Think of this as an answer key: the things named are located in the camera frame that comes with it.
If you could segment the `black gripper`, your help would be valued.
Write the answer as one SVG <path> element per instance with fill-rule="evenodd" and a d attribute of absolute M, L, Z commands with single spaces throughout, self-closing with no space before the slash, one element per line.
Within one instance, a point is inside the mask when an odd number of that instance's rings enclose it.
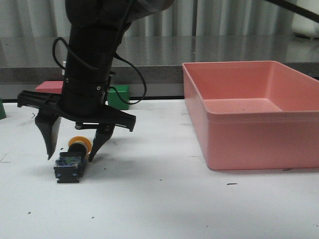
<path fill-rule="evenodd" d="M 18 95 L 19 108 L 38 109 L 35 124 L 43 136 L 48 160 L 56 150 L 61 118 L 74 121 L 77 129 L 97 129 L 89 162 L 111 138 L 115 126 L 133 131 L 136 116 L 106 105 L 110 79 L 111 76 L 103 82 L 88 83 L 66 77 L 61 94 L 22 91 Z"/>

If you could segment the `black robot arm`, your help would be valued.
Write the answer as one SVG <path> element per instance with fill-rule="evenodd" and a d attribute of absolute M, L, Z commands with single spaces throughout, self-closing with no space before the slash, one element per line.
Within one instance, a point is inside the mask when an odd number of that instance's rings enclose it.
<path fill-rule="evenodd" d="M 165 10 L 170 0 L 67 0 L 71 22 L 61 94 L 22 91 L 18 107 L 38 109 L 35 124 L 51 157 L 61 118 L 77 129 L 96 131 L 89 159 L 113 134 L 116 126 L 133 130 L 136 117 L 106 105 L 113 59 L 125 31 L 134 20 Z"/>

